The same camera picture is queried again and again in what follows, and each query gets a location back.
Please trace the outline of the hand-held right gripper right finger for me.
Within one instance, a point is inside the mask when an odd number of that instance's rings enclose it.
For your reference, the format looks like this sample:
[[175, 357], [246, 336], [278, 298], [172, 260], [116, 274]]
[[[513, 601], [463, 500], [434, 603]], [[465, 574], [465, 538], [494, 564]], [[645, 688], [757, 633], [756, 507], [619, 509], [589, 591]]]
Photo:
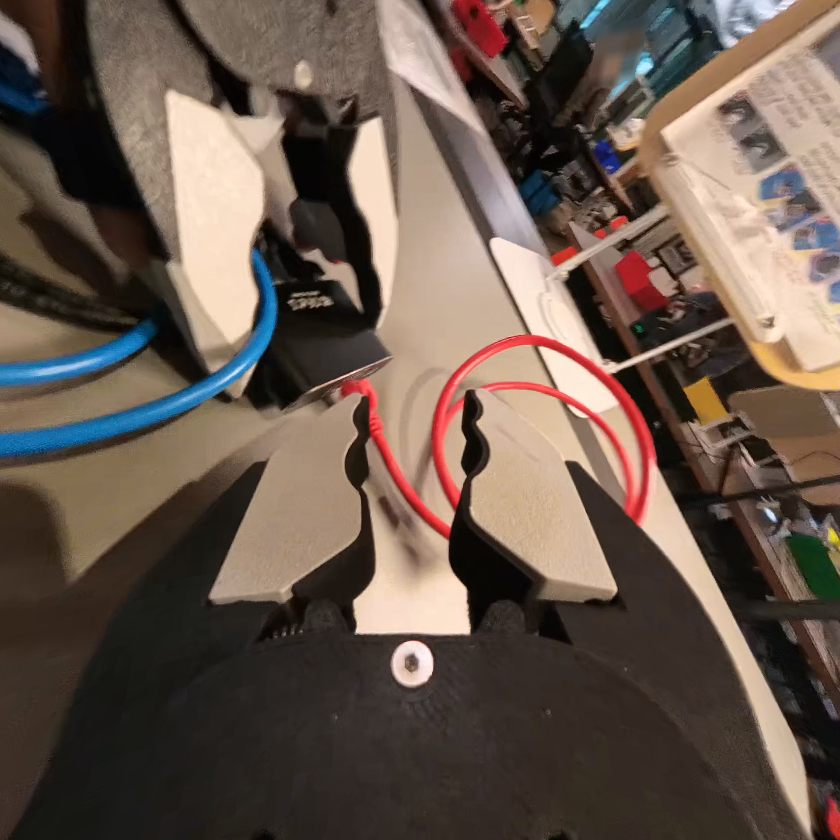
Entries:
[[486, 389], [462, 414], [449, 562], [474, 604], [609, 602], [617, 584], [561, 452]]

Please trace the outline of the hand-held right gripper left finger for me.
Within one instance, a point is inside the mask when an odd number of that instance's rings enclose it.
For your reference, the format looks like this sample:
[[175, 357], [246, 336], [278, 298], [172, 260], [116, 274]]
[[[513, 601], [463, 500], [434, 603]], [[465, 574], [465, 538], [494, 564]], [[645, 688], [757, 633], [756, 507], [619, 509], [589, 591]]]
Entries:
[[267, 459], [209, 600], [353, 604], [371, 583], [370, 402], [352, 394]]

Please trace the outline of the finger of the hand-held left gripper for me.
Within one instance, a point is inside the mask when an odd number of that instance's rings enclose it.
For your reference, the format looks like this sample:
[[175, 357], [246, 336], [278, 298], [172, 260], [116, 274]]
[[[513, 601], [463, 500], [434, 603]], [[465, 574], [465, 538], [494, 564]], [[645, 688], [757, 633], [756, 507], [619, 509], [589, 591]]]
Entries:
[[251, 251], [266, 209], [265, 177], [232, 114], [175, 91], [164, 103], [178, 240], [168, 270], [192, 348], [214, 374], [255, 327]]
[[353, 272], [361, 313], [377, 329], [391, 303], [400, 237], [385, 122], [369, 117], [334, 127], [330, 140], [339, 159], [334, 213], [344, 262]]

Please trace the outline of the black ethernet adapter box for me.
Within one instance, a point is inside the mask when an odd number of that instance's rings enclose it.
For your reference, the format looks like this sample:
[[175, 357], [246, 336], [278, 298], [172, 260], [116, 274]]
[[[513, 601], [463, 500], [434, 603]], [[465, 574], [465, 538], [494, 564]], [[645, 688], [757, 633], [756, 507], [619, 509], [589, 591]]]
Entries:
[[274, 281], [278, 314], [269, 346], [248, 384], [257, 408], [295, 411], [345, 382], [385, 367], [392, 353], [338, 280], [304, 259], [270, 222], [256, 240]]

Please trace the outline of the person's left hand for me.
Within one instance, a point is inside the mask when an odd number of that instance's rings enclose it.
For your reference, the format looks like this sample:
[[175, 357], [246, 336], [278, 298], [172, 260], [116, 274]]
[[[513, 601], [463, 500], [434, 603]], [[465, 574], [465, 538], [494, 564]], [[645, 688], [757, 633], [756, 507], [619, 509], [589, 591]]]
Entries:
[[132, 211], [62, 198], [34, 201], [22, 221], [54, 263], [99, 291], [141, 277], [156, 261], [149, 227]]

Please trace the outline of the laminated paper sheet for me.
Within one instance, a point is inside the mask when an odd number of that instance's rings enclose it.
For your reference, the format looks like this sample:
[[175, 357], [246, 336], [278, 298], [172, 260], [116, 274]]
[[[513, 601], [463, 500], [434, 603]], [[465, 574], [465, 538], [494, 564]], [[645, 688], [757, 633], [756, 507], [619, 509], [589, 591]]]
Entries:
[[488, 132], [443, 41], [413, 2], [375, 2], [389, 69], [479, 136]]

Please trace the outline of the blue bag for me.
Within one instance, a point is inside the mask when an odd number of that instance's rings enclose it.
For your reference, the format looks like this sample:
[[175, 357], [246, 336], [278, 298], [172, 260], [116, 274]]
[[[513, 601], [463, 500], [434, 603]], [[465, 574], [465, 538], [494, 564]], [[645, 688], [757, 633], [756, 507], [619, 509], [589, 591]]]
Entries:
[[553, 184], [539, 170], [528, 175], [519, 186], [519, 193], [532, 216], [547, 216], [561, 204]]

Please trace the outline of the white display stand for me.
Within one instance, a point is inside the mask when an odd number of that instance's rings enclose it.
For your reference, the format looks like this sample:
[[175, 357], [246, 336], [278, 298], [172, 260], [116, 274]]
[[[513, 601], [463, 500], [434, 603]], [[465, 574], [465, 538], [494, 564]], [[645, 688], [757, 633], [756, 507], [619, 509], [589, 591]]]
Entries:
[[573, 255], [560, 266], [553, 266], [542, 254], [516, 245], [504, 238], [489, 241], [491, 256], [513, 299], [528, 332], [537, 338], [560, 343], [592, 362], [596, 373], [613, 375], [696, 342], [734, 325], [731, 318], [688, 332], [629, 360], [613, 363], [604, 361], [582, 316], [565, 288], [573, 270], [585, 266], [601, 253], [614, 249], [622, 242], [635, 238], [669, 216], [666, 205], [660, 203], [633, 222], [625, 223], [604, 239], [593, 239], [589, 248]]

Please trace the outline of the small red bin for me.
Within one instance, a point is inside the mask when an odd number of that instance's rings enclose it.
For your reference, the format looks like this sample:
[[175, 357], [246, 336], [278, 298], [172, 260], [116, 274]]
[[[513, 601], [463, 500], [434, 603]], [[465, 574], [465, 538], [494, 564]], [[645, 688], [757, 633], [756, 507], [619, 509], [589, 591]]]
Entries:
[[450, 9], [465, 31], [467, 39], [489, 60], [508, 45], [508, 37], [484, 1], [452, 1]]

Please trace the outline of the small yellow bin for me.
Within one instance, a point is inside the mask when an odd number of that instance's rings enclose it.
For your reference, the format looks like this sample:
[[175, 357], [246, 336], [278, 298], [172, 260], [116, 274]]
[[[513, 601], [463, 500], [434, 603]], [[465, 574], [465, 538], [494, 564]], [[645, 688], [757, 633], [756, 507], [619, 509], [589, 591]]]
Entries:
[[704, 376], [686, 385], [682, 391], [694, 414], [693, 423], [698, 426], [714, 426], [730, 419], [730, 412], [709, 377]]

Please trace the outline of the red plastic block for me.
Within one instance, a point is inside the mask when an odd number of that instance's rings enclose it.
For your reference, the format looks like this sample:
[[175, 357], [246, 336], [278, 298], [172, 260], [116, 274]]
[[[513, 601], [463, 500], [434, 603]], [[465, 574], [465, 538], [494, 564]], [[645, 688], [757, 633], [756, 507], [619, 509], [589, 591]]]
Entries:
[[615, 265], [615, 272], [622, 288], [637, 310], [642, 313], [665, 308], [669, 299], [651, 281], [651, 268], [635, 250], [631, 250]]

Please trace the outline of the green plastic object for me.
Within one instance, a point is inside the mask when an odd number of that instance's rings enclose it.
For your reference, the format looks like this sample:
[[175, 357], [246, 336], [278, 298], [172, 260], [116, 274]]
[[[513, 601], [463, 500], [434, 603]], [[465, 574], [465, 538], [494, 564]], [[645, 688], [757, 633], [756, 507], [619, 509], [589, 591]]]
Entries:
[[838, 602], [839, 573], [824, 542], [814, 535], [793, 532], [786, 545], [811, 593], [819, 600]]

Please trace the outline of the wooden display board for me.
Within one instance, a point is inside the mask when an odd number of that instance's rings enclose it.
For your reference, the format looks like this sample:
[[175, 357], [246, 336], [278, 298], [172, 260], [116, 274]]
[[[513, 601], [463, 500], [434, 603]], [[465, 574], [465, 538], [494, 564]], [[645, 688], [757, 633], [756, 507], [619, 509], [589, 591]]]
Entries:
[[666, 183], [670, 158], [660, 134], [667, 125], [693, 109], [700, 101], [727, 86], [735, 77], [761, 62], [769, 54], [783, 48], [800, 33], [819, 26], [826, 19], [829, 28], [838, 25], [838, 2], [794, 2], [782, 14], [762, 24], [753, 34], [721, 53], [657, 104], [647, 118], [639, 148], [644, 173], [650, 178], [658, 196], [675, 219], [679, 231], [707, 272], [712, 288], [733, 318], [752, 356], [775, 380], [815, 391], [838, 390], [838, 366], [811, 374], [796, 371], [791, 364], [792, 358], [782, 343], [755, 343], [747, 337], [740, 320], [729, 308], [721, 283], [712, 274], [700, 246], [691, 236], [686, 220], [673, 206], [673, 197], [669, 195]]

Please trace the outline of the newspaper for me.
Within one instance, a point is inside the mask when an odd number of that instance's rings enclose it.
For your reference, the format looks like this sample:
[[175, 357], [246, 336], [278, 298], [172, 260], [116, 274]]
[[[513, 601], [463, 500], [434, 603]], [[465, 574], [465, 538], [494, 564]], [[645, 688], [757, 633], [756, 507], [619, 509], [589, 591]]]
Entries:
[[839, 37], [823, 20], [661, 132], [668, 194], [755, 343], [839, 358]]

